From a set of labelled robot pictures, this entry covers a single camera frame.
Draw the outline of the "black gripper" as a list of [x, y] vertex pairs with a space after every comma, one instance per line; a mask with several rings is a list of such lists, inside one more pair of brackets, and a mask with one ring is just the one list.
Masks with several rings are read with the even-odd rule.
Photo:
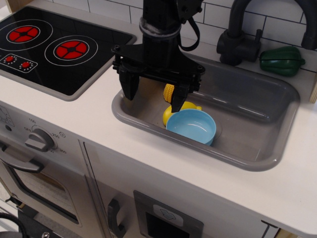
[[159, 40], [143, 36], [142, 44], [115, 45], [113, 69], [128, 100], [133, 100], [139, 86], [139, 77], [175, 85], [171, 112], [181, 110], [188, 93], [198, 91], [205, 68], [184, 55], [178, 38]]

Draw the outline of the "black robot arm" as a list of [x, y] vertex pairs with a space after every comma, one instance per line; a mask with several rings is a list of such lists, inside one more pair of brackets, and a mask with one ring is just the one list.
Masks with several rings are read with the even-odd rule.
[[133, 100], [140, 77], [174, 85], [172, 112], [180, 111], [189, 93], [200, 87], [205, 68], [183, 54], [194, 50], [181, 44], [181, 25], [189, 22], [197, 37], [199, 29], [193, 16], [202, 11], [200, 0], [145, 0], [139, 28], [143, 34], [139, 45], [116, 45], [113, 69], [127, 99]]

